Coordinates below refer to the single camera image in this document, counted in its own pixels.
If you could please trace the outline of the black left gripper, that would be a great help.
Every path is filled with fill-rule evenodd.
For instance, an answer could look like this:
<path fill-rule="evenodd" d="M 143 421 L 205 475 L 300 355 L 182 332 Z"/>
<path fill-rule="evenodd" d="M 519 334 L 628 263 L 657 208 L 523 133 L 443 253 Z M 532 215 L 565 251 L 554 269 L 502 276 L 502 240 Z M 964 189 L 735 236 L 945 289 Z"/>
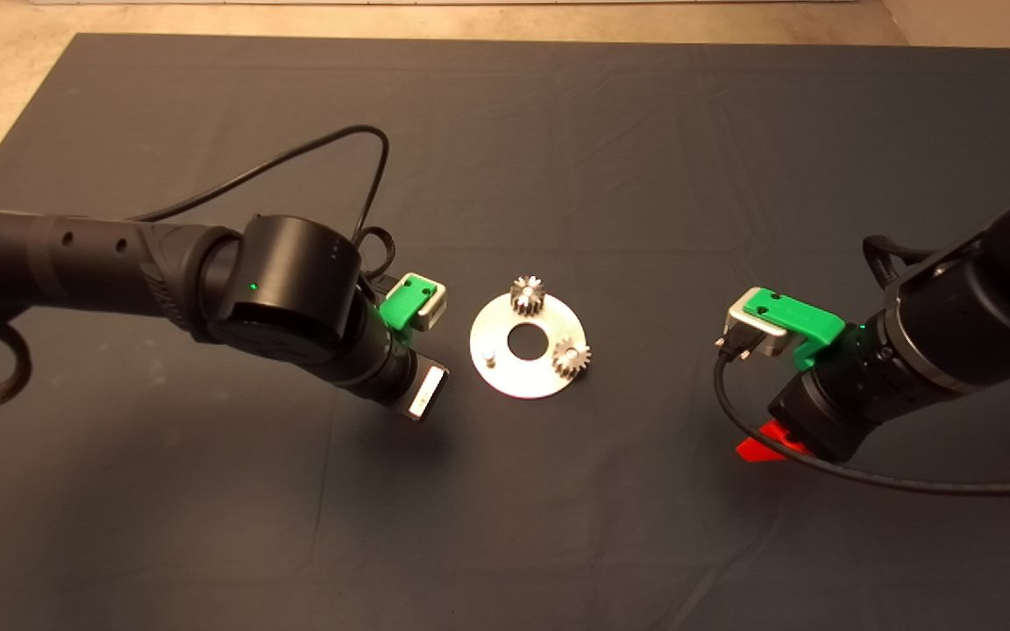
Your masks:
<path fill-rule="evenodd" d="M 410 348 L 387 330 L 372 329 L 354 346 L 360 375 L 354 395 L 424 423 L 440 399 L 450 371 L 445 364 Z"/>

